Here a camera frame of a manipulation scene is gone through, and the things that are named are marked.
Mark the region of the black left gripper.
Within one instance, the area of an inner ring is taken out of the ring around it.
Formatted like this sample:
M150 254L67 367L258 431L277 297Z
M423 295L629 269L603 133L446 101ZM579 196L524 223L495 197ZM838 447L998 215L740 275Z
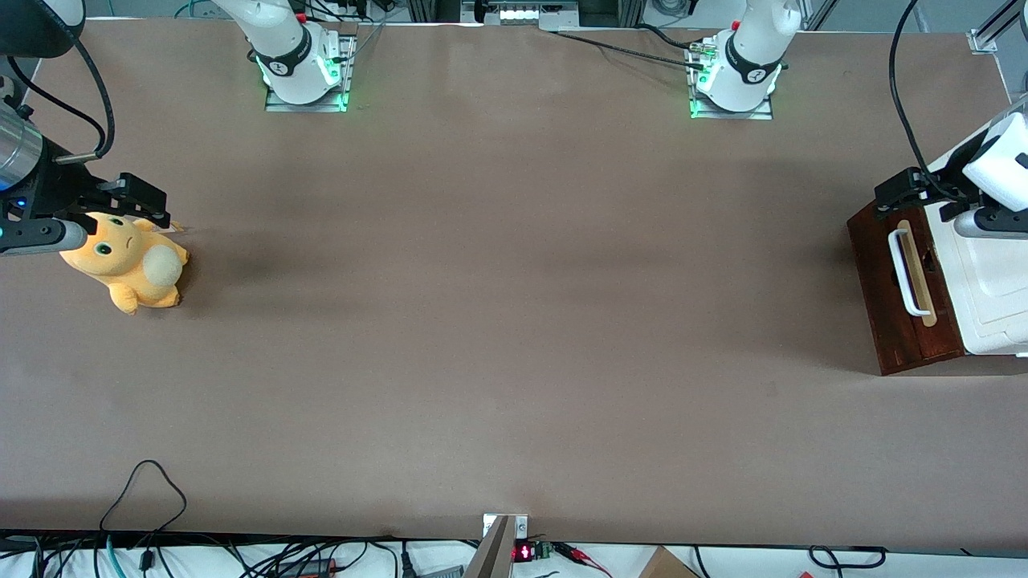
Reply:
M944 193L955 197L939 208L941 222L955 223L965 215L971 223L1005 222L1005 202L1000 200L1005 178L1002 161L995 155L999 140L999 132L981 132L956 147L946 165L932 173ZM900 211L923 207L928 202L926 186L921 169L901 169L874 188L875 218L884 220Z

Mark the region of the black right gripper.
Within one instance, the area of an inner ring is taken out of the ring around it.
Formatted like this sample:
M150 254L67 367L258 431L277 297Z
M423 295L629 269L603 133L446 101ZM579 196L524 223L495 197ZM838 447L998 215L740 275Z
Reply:
M158 228L172 227L164 190L131 173L103 181L85 165L56 164L56 155L66 151L44 136L33 168L12 184L3 181L3 221L100 212L144 219Z

